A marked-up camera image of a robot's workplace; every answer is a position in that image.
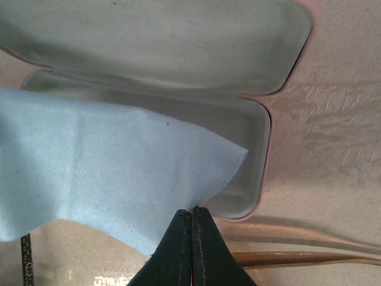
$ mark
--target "textured white surface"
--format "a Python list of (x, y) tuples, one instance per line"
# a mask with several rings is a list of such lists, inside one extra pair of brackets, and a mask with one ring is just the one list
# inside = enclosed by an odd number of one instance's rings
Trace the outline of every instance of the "textured white surface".
[[(263, 199), (256, 217), (245, 225), (252, 228), (253, 240), (263, 240), (255, 236), (263, 230), (311, 240), (337, 241), (341, 237), (341, 241), (381, 244), (379, 15), (377, 0), (326, 1), (317, 37), (286, 89), (260, 100), (272, 111), (274, 132)], [(0, 78), (8, 86), (21, 83), (30, 69), (5, 56), (1, 56), (0, 65), (0, 74), (13, 69), (12, 76), (5, 74), (7, 80)], [(230, 229), (230, 224), (218, 223)], [(52, 223), (32, 238), (36, 271), (48, 277), (46, 284), (40, 285), (93, 285), (95, 276), (128, 277), (143, 263), (142, 256), (122, 243), (72, 223)], [(264, 243), (229, 245), (232, 250), (322, 249)], [(0, 251), (7, 252), (6, 260), (0, 260), (0, 278), (10, 279), (10, 274), (16, 273), (14, 280), (21, 280), (18, 243), (0, 244)], [(73, 271), (71, 280), (69, 271)], [(381, 279), (379, 268), (365, 265), (252, 274), (257, 281), (262, 279), (258, 283), (262, 286), (379, 285)]]

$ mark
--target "microfiber cleaning cloth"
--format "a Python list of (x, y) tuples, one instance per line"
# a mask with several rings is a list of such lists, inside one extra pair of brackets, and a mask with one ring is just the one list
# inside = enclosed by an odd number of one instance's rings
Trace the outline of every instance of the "microfiber cleaning cloth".
[(66, 219), (149, 256), (173, 214), (223, 189), (246, 152), (141, 108), (0, 89), (0, 240)]

